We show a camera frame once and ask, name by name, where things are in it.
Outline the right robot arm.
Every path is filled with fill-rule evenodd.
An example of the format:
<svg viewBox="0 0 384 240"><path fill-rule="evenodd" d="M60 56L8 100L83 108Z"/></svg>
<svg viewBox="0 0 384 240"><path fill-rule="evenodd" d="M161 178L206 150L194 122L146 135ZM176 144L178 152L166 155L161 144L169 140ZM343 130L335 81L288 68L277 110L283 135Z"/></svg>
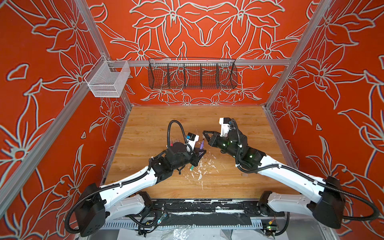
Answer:
<svg viewBox="0 0 384 240"><path fill-rule="evenodd" d="M263 215L296 213L313 216L329 228L341 228L345 197L340 193L341 186L337 179L314 177L282 164L264 152L249 147L244 135L239 146L234 131L224 136L218 132L204 131L203 135L211 147L231 155L236 168L243 173L272 178L298 192L296 195L263 192L258 202Z"/></svg>

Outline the purple marker pen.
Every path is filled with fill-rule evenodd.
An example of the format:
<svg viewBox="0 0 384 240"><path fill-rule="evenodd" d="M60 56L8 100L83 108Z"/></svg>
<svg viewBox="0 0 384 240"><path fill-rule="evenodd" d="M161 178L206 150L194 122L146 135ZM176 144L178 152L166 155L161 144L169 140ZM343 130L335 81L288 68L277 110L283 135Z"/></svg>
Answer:
<svg viewBox="0 0 384 240"><path fill-rule="evenodd" d="M205 153L206 151L204 150L204 140L202 140L202 143L200 145L200 150L199 150L200 153Z"/></svg>

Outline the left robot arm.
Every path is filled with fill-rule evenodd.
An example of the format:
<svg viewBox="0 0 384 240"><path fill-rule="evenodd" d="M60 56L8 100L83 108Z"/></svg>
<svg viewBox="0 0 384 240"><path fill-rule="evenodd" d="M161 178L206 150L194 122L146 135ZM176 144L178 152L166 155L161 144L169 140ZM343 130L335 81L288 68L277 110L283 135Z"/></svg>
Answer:
<svg viewBox="0 0 384 240"><path fill-rule="evenodd" d="M206 152L189 144L174 143L131 176L101 187L88 185L65 218L66 231L87 237L110 220L140 214L152 205L145 188L170 178L174 171L181 172L188 164L197 167Z"/></svg>

